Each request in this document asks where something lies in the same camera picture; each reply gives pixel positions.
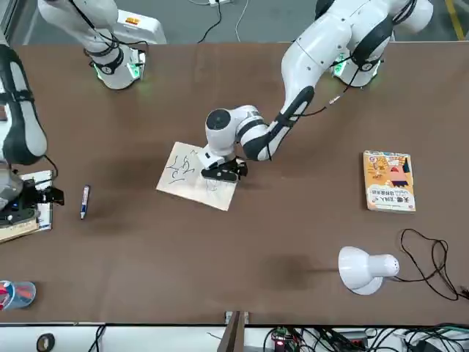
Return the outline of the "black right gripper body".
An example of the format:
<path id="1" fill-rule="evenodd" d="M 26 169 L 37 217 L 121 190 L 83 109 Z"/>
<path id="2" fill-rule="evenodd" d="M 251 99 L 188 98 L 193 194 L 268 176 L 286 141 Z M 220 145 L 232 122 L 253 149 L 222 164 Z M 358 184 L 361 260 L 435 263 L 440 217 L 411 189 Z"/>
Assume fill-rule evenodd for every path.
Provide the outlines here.
<path id="1" fill-rule="evenodd" d="M 33 179 L 25 180 L 23 182 L 23 190 L 21 193 L 9 204 L 12 211 L 19 210 L 36 210 L 37 205 L 43 200 L 40 190 L 36 188 L 36 183 Z"/>

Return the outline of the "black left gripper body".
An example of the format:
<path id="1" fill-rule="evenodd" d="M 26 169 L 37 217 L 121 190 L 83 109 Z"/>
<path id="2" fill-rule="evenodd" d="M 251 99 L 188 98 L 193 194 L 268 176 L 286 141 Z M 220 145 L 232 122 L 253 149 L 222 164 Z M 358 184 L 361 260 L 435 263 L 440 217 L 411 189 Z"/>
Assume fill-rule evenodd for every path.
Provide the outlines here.
<path id="1" fill-rule="evenodd" d="M 248 165 L 240 157 L 235 156 L 231 161 L 217 166 L 222 170 L 233 171 L 239 175 L 239 179 L 248 175 Z"/>

